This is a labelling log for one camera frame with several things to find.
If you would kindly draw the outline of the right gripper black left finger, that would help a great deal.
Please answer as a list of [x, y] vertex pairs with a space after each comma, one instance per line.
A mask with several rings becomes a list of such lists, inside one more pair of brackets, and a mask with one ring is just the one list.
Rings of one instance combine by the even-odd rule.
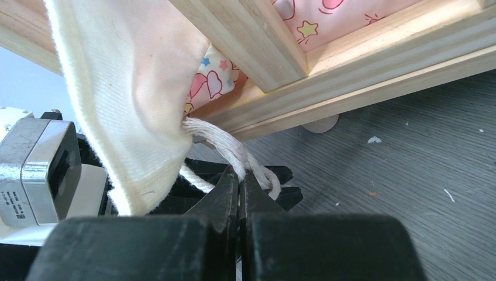
[[231, 166], [183, 215], [71, 218], [28, 280], [235, 280], [239, 181]]

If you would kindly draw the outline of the pink printed cushion with ties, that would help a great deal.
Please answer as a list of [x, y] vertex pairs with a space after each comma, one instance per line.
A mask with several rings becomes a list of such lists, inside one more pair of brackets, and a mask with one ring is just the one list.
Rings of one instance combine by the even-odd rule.
[[46, 1], [61, 69], [84, 133], [109, 174], [119, 215], [144, 215], [177, 176], [212, 186], [186, 164], [204, 136], [240, 179], [254, 171], [272, 199], [275, 174], [230, 134], [189, 114], [244, 78], [270, 91], [305, 77], [305, 53], [412, 1]]

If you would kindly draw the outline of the wooden slatted pet bed frame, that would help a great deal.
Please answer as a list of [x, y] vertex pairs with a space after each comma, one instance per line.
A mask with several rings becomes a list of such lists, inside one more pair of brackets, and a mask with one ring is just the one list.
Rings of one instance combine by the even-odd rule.
[[[1, 46], [64, 76], [45, 2], [2, 1]], [[305, 57], [302, 79], [264, 91], [244, 78], [190, 115], [248, 140], [494, 69], [495, 2], [420, 1]]]

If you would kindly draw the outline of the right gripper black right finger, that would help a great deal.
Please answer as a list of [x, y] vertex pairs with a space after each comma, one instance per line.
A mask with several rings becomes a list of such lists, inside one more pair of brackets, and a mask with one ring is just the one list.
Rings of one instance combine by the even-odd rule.
[[404, 225], [377, 214], [285, 211], [252, 171], [239, 186], [244, 280], [425, 280]]

